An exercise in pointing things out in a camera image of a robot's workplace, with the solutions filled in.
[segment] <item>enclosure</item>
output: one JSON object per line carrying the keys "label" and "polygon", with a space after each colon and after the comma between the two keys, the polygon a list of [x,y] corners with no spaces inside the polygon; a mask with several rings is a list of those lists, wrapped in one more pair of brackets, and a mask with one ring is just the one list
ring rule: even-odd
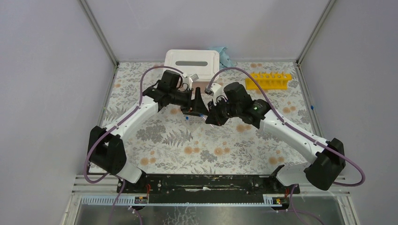
{"label": "enclosure", "polygon": [[[112,202],[120,181],[84,180],[91,129],[116,121],[139,100],[140,76],[171,49],[227,47],[248,73],[290,74],[286,90],[267,90],[275,108],[304,130],[344,143],[366,174],[360,187],[321,191],[300,183],[295,207],[325,224],[394,224],[393,139],[398,119],[395,1],[370,0],[61,0],[0,7],[1,224],[300,224],[289,208],[148,205],[132,213]],[[148,73],[143,85],[161,78]],[[245,84],[227,70],[216,83]],[[259,90],[248,90],[254,99]],[[207,103],[212,98],[203,94]],[[126,157],[146,173],[269,175],[306,159],[239,118],[211,127],[168,105],[127,138]],[[90,178],[103,171],[91,164]],[[355,183],[349,163],[336,181]],[[320,224],[306,215],[309,224]]]}

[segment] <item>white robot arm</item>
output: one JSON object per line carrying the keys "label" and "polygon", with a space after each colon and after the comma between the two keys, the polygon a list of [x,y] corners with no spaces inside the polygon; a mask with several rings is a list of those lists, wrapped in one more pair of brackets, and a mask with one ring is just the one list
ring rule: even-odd
{"label": "white robot arm", "polygon": [[144,121],[155,115],[160,109],[168,104],[174,104],[181,106],[184,114],[194,116],[208,115],[207,124],[222,126],[229,118],[239,117],[243,122],[265,132],[270,132],[293,147],[308,163],[278,167],[273,176],[284,186],[308,180],[319,189],[327,190],[344,168],[345,162],[341,161],[339,157],[328,154],[328,151],[324,148],[308,141],[285,126],[284,123],[288,122],[296,129],[314,138],[318,143],[323,143],[344,154],[343,145],[339,140],[333,139],[333,141],[328,142],[326,139],[311,134],[286,118],[284,118],[284,122],[281,122],[270,109],[267,102],[262,99],[252,100],[245,88],[237,82],[231,83],[224,88],[227,99],[225,97],[219,98],[221,96],[221,86],[214,84],[211,88],[213,100],[208,103],[207,109],[201,98],[200,88],[195,90],[195,98],[191,98],[191,84],[194,79],[195,75],[184,77],[183,80],[187,82],[188,90],[180,91],[177,87],[180,80],[179,74],[166,71],[162,79],[158,81],[156,88],[150,87],[144,91],[142,104],[135,114],[126,119],[123,124],[117,125],[137,105],[133,106],[114,123],[109,124],[107,126],[108,129],[93,128],[90,133],[89,149],[98,137],[103,135],[109,128],[117,127],[96,147],[90,157],[90,161],[113,175],[124,178],[130,183],[136,183],[143,172],[127,160],[123,139],[129,138]]}

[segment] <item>metal frame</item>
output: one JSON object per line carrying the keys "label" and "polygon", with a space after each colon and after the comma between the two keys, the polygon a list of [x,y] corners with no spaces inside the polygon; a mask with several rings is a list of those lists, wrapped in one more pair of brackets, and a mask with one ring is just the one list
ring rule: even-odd
{"label": "metal frame", "polygon": [[329,0],[325,9],[323,10],[321,17],[319,18],[318,22],[316,23],[314,30],[312,31],[307,43],[304,45],[303,50],[301,51],[300,55],[297,58],[297,64],[301,64],[303,59],[305,58],[308,50],[310,49],[312,43],[314,42],[316,36],[318,35],[319,30],[321,29],[323,23],[325,22],[326,18],[329,15],[329,12],[332,10],[336,0]]}
{"label": "metal frame", "polygon": [[107,53],[109,59],[112,61],[113,65],[116,67],[118,64],[117,58],[112,51],[111,46],[109,45],[107,39],[104,36],[104,33],[101,30],[101,27],[98,25],[97,20],[95,19],[90,6],[88,5],[86,0],[77,0],[84,14],[87,16],[88,21],[90,22],[95,34],[97,35],[99,41],[101,42],[102,46],[104,47],[105,52]]}
{"label": "metal frame", "polygon": [[[89,175],[90,179],[98,179],[101,175]],[[338,176],[336,181],[345,181],[344,176]],[[103,197],[104,199],[110,199],[107,205],[112,205],[115,200],[117,192],[118,179],[113,176],[107,176],[97,184],[88,183],[83,175],[77,175],[75,184],[73,186],[72,194],[67,206],[67,210],[64,213],[63,219],[60,225],[74,225],[78,216],[78,211],[82,203],[82,199],[90,196],[97,198]],[[360,225],[355,209],[353,208],[351,195],[347,187],[332,185],[329,191],[321,191],[309,183],[300,184],[301,194],[295,196],[334,196],[340,206],[341,213],[344,218],[344,222],[348,225]],[[137,196],[141,194],[121,194],[125,199],[129,197]],[[283,195],[265,195],[266,197],[283,197]],[[231,206],[230,204],[219,204],[219,206]],[[240,207],[253,207],[253,205],[240,205]]]}
{"label": "metal frame", "polygon": [[[112,75],[112,78],[109,82],[109,86],[107,89],[106,93],[106,98],[104,100],[103,108],[101,110],[101,115],[98,120],[98,125],[101,125],[104,117],[104,112],[110,97],[110,93],[115,81],[115,76],[118,71],[118,65],[119,61],[117,60],[115,54],[112,51],[111,46],[109,45],[108,41],[106,40],[100,26],[98,25],[97,20],[95,19],[88,3],[86,0],[77,0],[79,4],[81,5],[84,13],[87,16],[87,19],[89,20],[94,32],[96,33],[99,41],[101,42],[102,46],[104,47],[104,50],[106,51],[108,57],[112,61],[113,65],[115,66],[114,69],[114,74]],[[321,29],[322,25],[325,22],[325,19],[329,15],[329,12],[333,8],[336,0],[329,0],[327,3],[321,17],[319,18],[316,26],[314,27],[314,30],[312,31],[307,43],[305,44],[302,52],[300,53],[299,57],[295,60],[261,60],[262,62],[293,62],[296,73],[298,76],[299,84],[300,87],[303,91],[303,98],[306,104],[306,107],[310,113],[310,118],[311,118],[311,124],[313,126],[314,133],[319,136],[323,136],[323,131],[321,129],[319,119],[316,113],[316,109],[312,108],[313,106],[313,100],[310,95],[310,92],[308,90],[307,83],[305,81],[305,78],[303,76],[303,71],[301,69],[301,63],[304,60],[306,54],[308,53],[312,43],[314,42],[317,34],[319,33],[319,30]],[[242,62],[247,62],[249,60],[237,60],[237,61],[242,61]],[[101,175],[89,175],[91,179],[97,179]],[[344,176],[339,176],[337,180],[345,180]],[[108,176],[102,181],[100,181],[97,184],[89,184],[85,181],[83,175],[77,175],[75,184],[73,186],[72,194],[70,196],[70,200],[67,206],[66,211],[64,212],[61,225],[73,225],[75,223],[76,217],[78,215],[78,210],[80,207],[80,204],[82,203],[82,198],[84,196],[88,195],[103,195],[103,196],[111,196],[113,199],[116,198],[117,192],[117,184],[118,184],[118,179],[113,176]],[[359,225],[359,220],[358,216],[356,214],[356,211],[353,207],[352,203],[352,198],[350,195],[350,192],[347,188],[341,187],[341,186],[331,186],[328,192],[325,191],[320,191],[311,184],[300,184],[300,189],[301,189],[301,194],[298,194],[298,196],[335,196],[336,199],[339,202],[340,209],[344,218],[344,221],[346,224],[356,224]],[[139,194],[121,194],[121,196],[135,196]]]}

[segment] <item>patterned table surface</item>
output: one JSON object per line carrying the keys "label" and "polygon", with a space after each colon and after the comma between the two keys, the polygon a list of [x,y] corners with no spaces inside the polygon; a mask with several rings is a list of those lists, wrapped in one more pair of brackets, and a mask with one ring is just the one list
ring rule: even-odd
{"label": "patterned table surface", "polygon": [[[114,87],[102,126],[116,120],[132,107],[139,97],[139,80],[148,68],[161,63],[125,62],[117,72]],[[277,71],[289,73],[288,90],[266,91],[272,104],[291,121],[312,132],[309,113],[292,62],[238,62],[247,72]],[[144,89],[161,77],[161,69],[148,73]],[[217,83],[239,82],[245,85],[245,75],[229,70]],[[253,99],[263,98],[260,91],[250,90]],[[205,104],[211,97],[202,94]],[[270,174],[280,164],[298,164],[304,158],[286,143],[270,133],[257,130],[239,118],[229,119],[222,127],[211,127],[200,117],[185,118],[178,106],[169,105],[147,120],[141,129],[126,137],[129,161],[147,173],[200,174]],[[95,165],[90,172],[103,173]]]}

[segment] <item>gray leaf pattern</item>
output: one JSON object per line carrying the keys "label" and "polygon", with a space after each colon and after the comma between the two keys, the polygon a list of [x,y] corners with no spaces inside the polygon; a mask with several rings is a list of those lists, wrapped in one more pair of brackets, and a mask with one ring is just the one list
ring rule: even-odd
{"label": "gray leaf pattern", "polygon": [[[161,63],[120,63],[102,126],[118,119],[137,102],[141,75],[155,65]],[[287,90],[267,90],[266,94],[286,118],[312,130],[293,63],[237,62],[236,66],[249,73],[291,74]],[[149,72],[143,88],[155,84],[161,74],[162,69]],[[245,85],[245,78],[239,71],[228,70],[216,82],[223,86],[231,82]],[[253,99],[264,98],[258,90],[248,93]],[[202,97],[207,105],[211,97]],[[199,117],[185,117],[178,106],[169,105],[145,121],[135,134],[123,139],[128,160],[147,173],[180,174],[270,174],[280,164],[304,162],[286,143],[239,118],[229,119],[222,127],[211,127]],[[103,171],[91,165],[90,172]]]}

